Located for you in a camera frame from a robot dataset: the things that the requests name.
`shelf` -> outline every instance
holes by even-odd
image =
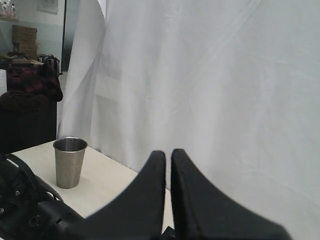
[[[5,17],[5,16],[0,16],[0,21],[6,21],[6,22],[19,22],[19,19],[17,18],[12,18],[12,17]]]

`metal cup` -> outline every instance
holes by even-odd
[[[76,137],[65,137],[53,143],[56,185],[59,188],[71,189],[79,184],[87,146],[85,140]]]

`white curtain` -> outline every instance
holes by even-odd
[[[59,137],[136,171],[184,148],[234,200],[318,240],[320,2],[99,2],[80,6]]]

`cup rim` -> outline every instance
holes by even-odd
[[[85,142],[85,147],[81,150],[78,150],[78,151],[62,151],[60,149],[58,149],[56,147],[56,144],[58,141],[61,141],[61,140],[64,140],[64,139],[76,139],[76,140],[81,140],[81,141],[84,141]],[[63,138],[60,138],[60,139],[57,139],[53,142],[53,148],[56,149],[56,150],[59,150],[60,152],[62,153],[78,153],[78,152],[81,152],[83,150],[85,150],[86,148],[88,147],[88,143],[86,140],[82,139],[82,138],[79,138],[79,137],[74,137],[74,136],[66,136],[66,137],[63,137]]]

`tabletop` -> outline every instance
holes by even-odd
[[[26,162],[34,174],[53,187],[64,202],[83,217],[87,217],[118,196],[137,176],[137,173],[88,147],[85,151],[79,185],[62,189],[56,185],[53,142],[14,153]],[[174,227],[170,191],[165,192],[163,230]]]

